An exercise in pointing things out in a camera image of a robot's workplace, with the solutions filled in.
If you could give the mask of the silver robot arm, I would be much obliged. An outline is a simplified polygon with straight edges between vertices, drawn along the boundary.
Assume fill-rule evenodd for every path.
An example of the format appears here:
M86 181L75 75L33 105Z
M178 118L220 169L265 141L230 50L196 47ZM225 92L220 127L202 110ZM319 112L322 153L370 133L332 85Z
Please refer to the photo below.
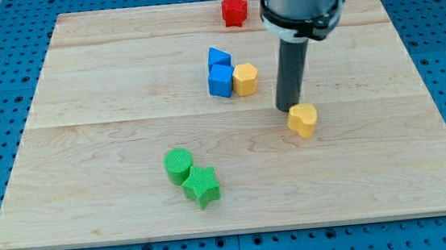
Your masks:
M336 28L345 0L260 0L265 29L287 43L324 40Z

